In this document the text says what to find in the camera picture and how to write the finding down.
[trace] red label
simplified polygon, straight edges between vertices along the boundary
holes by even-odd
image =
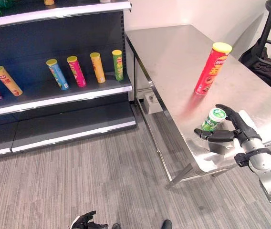
[[[200,78],[195,87],[197,94],[206,94],[215,80],[216,75],[220,72],[222,65],[227,59],[227,55],[212,49],[210,56],[206,62]]]

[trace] blue chip can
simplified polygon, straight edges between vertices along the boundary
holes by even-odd
[[[49,66],[49,69],[51,73],[53,74],[56,82],[58,83],[61,90],[67,90],[69,89],[69,85],[67,81],[65,80],[65,77],[63,76],[63,73],[57,63],[56,59],[50,59],[46,62],[46,64]]]

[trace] white box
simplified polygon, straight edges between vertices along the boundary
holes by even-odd
[[[144,94],[144,106],[149,114],[163,111],[153,92]]]

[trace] red chip can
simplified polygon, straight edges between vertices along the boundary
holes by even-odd
[[[200,78],[195,87],[197,94],[205,95],[215,80],[216,75],[220,72],[222,65],[226,61],[228,54],[232,51],[232,46],[222,42],[213,44],[210,56],[206,62]]]

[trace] robotic arm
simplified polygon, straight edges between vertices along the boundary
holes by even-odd
[[[244,122],[239,113],[225,105],[217,104],[216,107],[226,112],[226,119],[233,123],[235,130],[203,131],[195,129],[194,132],[202,139],[216,143],[230,142],[237,138],[246,153],[236,154],[234,156],[236,163],[240,167],[248,166],[259,177],[260,185],[271,202],[271,150],[265,147],[261,137]]]

